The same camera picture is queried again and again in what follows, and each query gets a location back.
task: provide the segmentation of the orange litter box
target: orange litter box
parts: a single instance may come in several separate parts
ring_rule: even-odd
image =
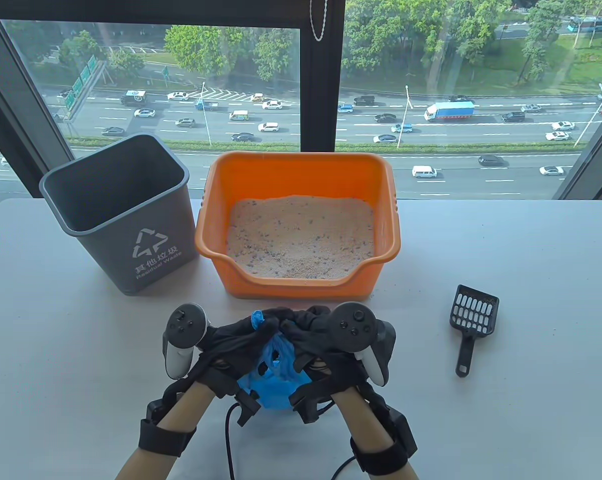
[[[226,254],[232,208],[246,199],[292,195],[367,202],[374,211],[374,256],[339,279],[262,278],[246,272]],[[368,297],[383,264],[393,260],[401,249],[392,167],[371,153],[224,153],[207,175],[195,239],[198,251],[212,260],[225,289],[235,297]]]

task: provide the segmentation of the litter sand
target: litter sand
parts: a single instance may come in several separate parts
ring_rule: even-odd
[[[227,254],[256,277],[341,279],[374,255],[374,213],[354,198],[247,199],[232,210]]]

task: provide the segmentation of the black litter scoop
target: black litter scoop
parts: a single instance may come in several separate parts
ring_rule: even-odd
[[[469,286],[459,285],[450,313],[450,325],[463,333],[456,375],[467,377],[472,363],[474,341],[494,332],[497,324],[499,299]]]

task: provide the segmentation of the trash can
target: trash can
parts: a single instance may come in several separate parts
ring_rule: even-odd
[[[133,295],[197,255],[188,179],[158,137],[139,133],[47,172],[39,188],[63,231]]]

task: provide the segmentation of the forearm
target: forearm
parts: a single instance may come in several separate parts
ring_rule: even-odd
[[[214,392],[195,382],[158,424],[173,432],[191,432],[214,399]],[[116,480],[165,480],[176,457],[137,448],[125,462]]]
[[[376,419],[372,413],[372,409],[367,405],[367,402],[356,391],[355,388],[349,388],[341,393],[332,395],[332,399],[347,424],[347,428],[352,434],[352,439],[359,450],[364,453],[376,453],[387,450],[394,444],[390,434],[385,431],[385,428]],[[383,480],[419,480],[417,474],[414,473],[410,464],[406,464],[401,470],[395,471],[390,475],[382,477],[374,477],[371,479]]]

